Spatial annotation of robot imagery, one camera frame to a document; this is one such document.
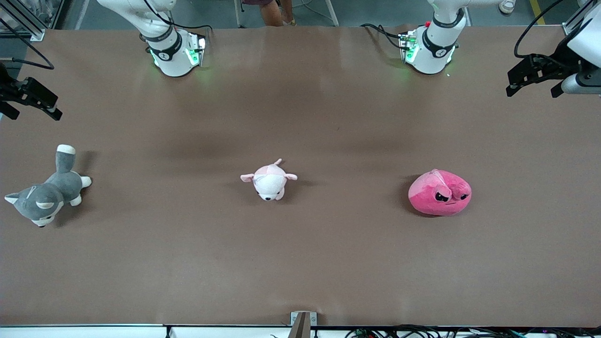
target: pink blob plush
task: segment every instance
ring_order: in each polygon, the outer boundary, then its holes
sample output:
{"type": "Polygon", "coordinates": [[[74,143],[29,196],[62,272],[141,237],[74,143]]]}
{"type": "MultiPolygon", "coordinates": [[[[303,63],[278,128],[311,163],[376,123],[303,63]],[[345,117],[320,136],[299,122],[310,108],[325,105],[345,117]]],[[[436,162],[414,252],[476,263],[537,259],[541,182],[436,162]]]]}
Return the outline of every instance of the pink blob plush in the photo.
{"type": "Polygon", "coordinates": [[[418,177],[409,188],[409,201],[428,215],[451,216],[463,210],[472,199],[472,188],[461,177],[434,169],[418,177]]]}

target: gray floor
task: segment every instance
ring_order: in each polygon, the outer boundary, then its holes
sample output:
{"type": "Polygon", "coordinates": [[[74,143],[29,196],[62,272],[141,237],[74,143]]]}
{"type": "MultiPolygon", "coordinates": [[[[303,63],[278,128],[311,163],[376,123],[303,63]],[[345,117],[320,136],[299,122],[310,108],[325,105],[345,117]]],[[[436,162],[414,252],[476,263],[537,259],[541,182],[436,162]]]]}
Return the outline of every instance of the gray floor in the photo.
{"type": "MultiPolygon", "coordinates": [[[[312,0],[310,7],[294,0],[294,16],[299,25],[331,26],[332,21],[324,0],[312,0]]],[[[552,0],[538,1],[544,9],[552,0]]],[[[359,26],[373,23],[397,26],[404,23],[421,24],[432,18],[432,8],[424,0],[332,0],[341,26],[359,26]]],[[[559,24],[576,11],[576,0],[566,0],[545,15],[546,24],[559,24]]],[[[248,28],[263,26],[257,6],[243,6],[241,24],[248,28]]],[[[61,29],[134,29],[125,19],[100,6],[96,0],[66,0],[61,29]]],[[[236,12],[233,0],[179,0],[173,11],[176,22],[181,25],[211,25],[214,28],[236,28],[236,12]]],[[[534,18],[531,2],[517,0],[511,15],[503,15],[496,6],[469,9],[474,26],[527,25],[534,18]]],[[[18,39],[0,39],[0,57],[23,57],[26,47],[18,39]]],[[[10,64],[11,74],[18,72],[18,64],[10,64]]]]}

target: pink plush toy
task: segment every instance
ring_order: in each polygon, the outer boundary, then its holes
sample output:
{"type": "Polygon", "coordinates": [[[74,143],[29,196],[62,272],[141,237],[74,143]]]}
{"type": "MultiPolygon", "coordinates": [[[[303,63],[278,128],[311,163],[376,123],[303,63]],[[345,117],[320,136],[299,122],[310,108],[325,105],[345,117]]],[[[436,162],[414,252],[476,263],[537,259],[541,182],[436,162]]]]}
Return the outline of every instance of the pink plush toy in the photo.
{"type": "Polygon", "coordinates": [[[461,177],[434,169],[418,177],[409,188],[411,205],[424,214],[451,216],[472,199],[472,188],[461,177]]]}
{"type": "Polygon", "coordinates": [[[284,185],[288,180],[298,180],[294,174],[287,174],[278,167],[282,159],[274,164],[266,165],[255,171],[254,174],[241,175],[242,182],[252,182],[257,194],[266,201],[279,201],[284,196],[284,185]]]}

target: yellow floor stripe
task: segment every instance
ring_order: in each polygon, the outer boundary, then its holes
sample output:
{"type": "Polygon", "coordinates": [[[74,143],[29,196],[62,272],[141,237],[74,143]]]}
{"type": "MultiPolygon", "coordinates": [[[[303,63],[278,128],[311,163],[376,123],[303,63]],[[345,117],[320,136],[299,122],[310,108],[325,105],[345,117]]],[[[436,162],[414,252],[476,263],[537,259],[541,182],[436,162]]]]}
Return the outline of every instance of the yellow floor stripe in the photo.
{"type": "MultiPolygon", "coordinates": [[[[532,11],[534,12],[534,17],[539,16],[540,5],[538,4],[538,0],[530,0],[530,6],[532,7],[532,11]]],[[[544,25],[545,19],[543,17],[540,17],[540,19],[538,21],[536,21],[536,23],[539,25],[544,25]]]]}

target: plush toy eye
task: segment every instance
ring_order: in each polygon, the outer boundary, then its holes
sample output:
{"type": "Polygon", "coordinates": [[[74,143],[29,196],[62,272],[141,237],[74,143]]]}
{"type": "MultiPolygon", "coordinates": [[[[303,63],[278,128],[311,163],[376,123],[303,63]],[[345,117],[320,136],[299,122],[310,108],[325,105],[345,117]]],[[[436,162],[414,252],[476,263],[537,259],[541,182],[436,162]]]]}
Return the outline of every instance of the plush toy eye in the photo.
{"type": "Polygon", "coordinates": [[[440,193],[440,192],[437,192],[437,193],[436,193],[435,199],[436,199],[437,201],[441,201],[441,202],[446,202],[446,201],[448,201],[448,200],[449,200],[449,198],[448,198],[448,197],[444,197],[443,195],[441,195],[441,193],[440,193]]]}

